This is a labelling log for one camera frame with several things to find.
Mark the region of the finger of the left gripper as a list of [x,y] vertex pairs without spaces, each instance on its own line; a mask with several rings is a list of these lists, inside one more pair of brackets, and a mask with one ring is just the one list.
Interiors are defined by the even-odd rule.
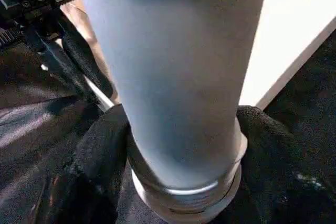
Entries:
[[75,26],[61,25],[60,27],[62,29],[61,43],[66,54],[76,67],[110,98],[113,95],[112,84],[98,67],[87,41]]

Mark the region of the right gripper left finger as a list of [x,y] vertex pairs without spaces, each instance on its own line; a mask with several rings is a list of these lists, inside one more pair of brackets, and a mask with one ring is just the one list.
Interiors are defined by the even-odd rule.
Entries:
[[129,133],[121,104],[95,121],[69,162],[45,178],[32,223],[115,223]]

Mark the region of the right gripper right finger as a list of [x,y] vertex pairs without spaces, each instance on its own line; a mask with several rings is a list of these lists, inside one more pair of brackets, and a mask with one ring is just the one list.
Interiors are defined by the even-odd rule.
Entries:
[[248,147],[221,223],[335,223],[335,192],[306,165],[288,129],[253,106],[239,106],[237,117]]

